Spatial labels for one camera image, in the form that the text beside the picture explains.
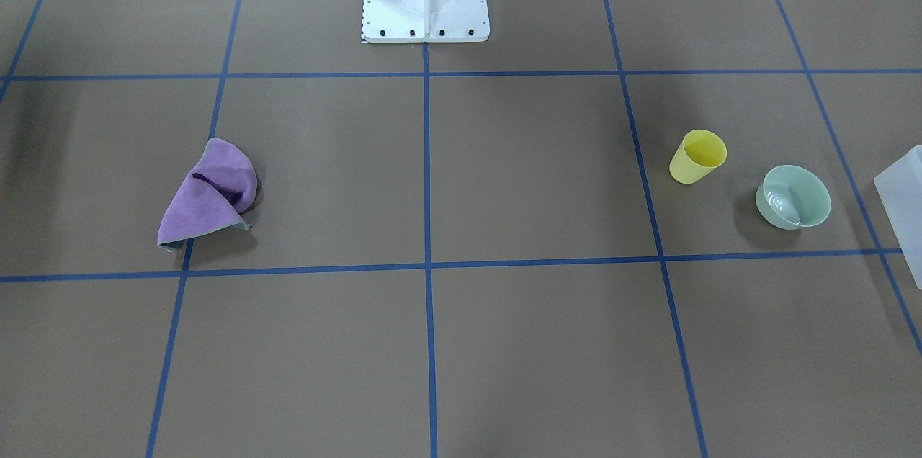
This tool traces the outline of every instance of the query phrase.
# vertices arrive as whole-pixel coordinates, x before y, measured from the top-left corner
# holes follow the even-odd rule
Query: purple towel
[[[188,238],[224,228],[249,229],[241,218],[256,199],[256,170],[239,148],[211,138],[161,222],[157,245],[175,251]]]

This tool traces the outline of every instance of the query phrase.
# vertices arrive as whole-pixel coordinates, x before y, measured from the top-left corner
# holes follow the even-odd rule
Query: washcloth
[[[182,180],[161,221],[157,245],[175,251],[188,238],[224,228],[249,229],[240,216],[256,199],[256,170],[239,148],[220,138]]]

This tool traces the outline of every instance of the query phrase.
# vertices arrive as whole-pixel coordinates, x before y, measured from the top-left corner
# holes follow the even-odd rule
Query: cup
[[[669,173],[682,184],[698,182],[727,160],[727,146],[710,130],[692,130],[672,156]]]
[[[823,224],[833,207],[826,185],[800,166],[775,166],[755,193],[761,216],[781,229],[812,228]]]

